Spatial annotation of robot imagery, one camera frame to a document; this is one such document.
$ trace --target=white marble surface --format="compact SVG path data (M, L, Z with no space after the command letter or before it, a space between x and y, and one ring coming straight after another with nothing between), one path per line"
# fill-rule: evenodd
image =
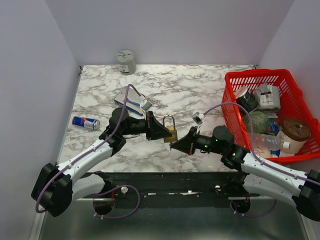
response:
M133 75L122 75L116 65L91 65L83 68L75 97L74 116L98 119L97 131L73 126L69 121L59 163L88 148L109 124L112 111L118 106L113 99L122 87L133 84L154 101L150 109L158 121L171 114L175 117L178 137L195 126L191 116L203 113L221 103L225 74L251 69L248 65L138 65ZM201 134L211 136L215 126L224 125L221 108L205 118ZM199 151L192 156L170 151L163 140L147 141L145 135L128 139L120 152L96 165L93 171L104 172L221 172L230 171L220 162L221 156Z

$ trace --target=blue and silver can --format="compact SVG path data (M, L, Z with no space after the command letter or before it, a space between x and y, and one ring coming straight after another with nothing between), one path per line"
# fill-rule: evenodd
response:
M86 129L98 130L100 128L99 120L80 116L74 116L72 124Z

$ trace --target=gray wall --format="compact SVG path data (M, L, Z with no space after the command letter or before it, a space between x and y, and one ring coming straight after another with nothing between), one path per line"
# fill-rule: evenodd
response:
M46 0L75 58L113 64L257 64L293 0Z
M31 191L57 159L79 67L43 0L0 4L0 239L29 238Z
M320 1L296 0L267 48L260 68L288 69L298 86L312 115L320 120ZM320 171L320 159L297 163L298 170ZM320 239L320 224L313 222Z

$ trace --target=soda can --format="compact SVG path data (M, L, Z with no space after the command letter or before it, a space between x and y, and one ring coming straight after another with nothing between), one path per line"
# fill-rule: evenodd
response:
M100 128L100 121L97 119L74 116L72 124L86 129L98 130Z

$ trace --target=clear water bottle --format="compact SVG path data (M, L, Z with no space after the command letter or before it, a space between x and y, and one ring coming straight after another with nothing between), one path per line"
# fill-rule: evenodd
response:
M280 137L277 136L254 133L253 148L265 148L270 151L278 151L279 149L289 149L290 143L287 141L283 141Z

